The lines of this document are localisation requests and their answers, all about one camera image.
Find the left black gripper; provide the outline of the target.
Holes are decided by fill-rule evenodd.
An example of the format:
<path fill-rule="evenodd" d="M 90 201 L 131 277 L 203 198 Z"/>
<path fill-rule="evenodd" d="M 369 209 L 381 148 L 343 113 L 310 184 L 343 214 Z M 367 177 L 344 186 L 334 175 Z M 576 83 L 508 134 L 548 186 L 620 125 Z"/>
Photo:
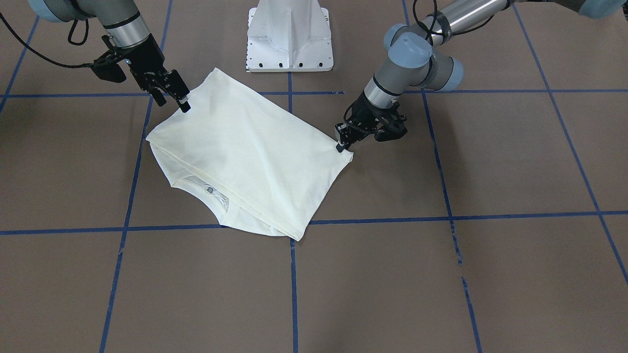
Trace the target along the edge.
<path fill-rule="evenodd" d="M 347 108 L 343 115 L 343 122 L 335 125 L 338 152 L 347 151 L 355 142 L 375 134 L 375 127 L 378 123 L 371 111 L 375 107 L 377 106 L 372 104 L 364 93 L 361 93 Z"/>

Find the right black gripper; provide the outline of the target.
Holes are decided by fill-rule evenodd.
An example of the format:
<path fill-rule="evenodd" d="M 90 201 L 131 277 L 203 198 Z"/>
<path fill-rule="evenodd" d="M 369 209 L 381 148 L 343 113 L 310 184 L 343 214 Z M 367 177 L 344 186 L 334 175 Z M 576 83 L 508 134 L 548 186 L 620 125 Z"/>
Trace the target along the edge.
<path fill-rule="evenodd" d="M 166 105 L 164 94 L 177 101 L 182 113 L 191 109 L 188 102 L 190 89 L 177 70 L 166 70 L 164 55 L 154 36 L 131 48 L 127 56 L 130 71 L 139 87 L 148 92 L 159 107 Z"/>

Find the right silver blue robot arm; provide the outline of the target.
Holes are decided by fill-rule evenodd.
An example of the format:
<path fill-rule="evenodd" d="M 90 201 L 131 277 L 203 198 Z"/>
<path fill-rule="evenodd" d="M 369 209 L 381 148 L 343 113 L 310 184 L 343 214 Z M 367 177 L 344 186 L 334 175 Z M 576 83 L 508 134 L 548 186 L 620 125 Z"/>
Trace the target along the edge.
<path fill-rule="evenodd" d="M 119 63 L 126 62 L 141 90 L 159 106 L 171 96 L 184 113 L 190 110 L 190 89 L 177 70 L 166 70 L 164 54 L 133 0 L 30 0 L 29 6 L 49 22 L 87 22 L 97 19 L 106 34 L 107 51 L 91 63 L 64 65 L 89 68 L 99 79 L 122 83 L 127 76 Z"/>

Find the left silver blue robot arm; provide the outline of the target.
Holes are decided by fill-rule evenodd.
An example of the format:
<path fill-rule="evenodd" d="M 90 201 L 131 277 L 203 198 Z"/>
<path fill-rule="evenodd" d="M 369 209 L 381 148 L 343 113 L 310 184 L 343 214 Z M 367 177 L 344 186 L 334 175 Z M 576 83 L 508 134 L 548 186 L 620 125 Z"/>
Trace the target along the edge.
<path fill-rule="evenodd" d="M 464 78 L 464 65 L 437 47 L 484 27 L 516 4 L 515 0 L 454 0 L 438 7 L 434 1 L 433 11 L 424 19 L 415 16 L 413 25 L 391 26 L 383 40 L 386 58 L 334 127 L 336 151 L 343 153 L 369 136 L 378 142 L 405 136 L 407 118 L 399 113 L 399 97 L 406 89 L 451 92 Z"/>

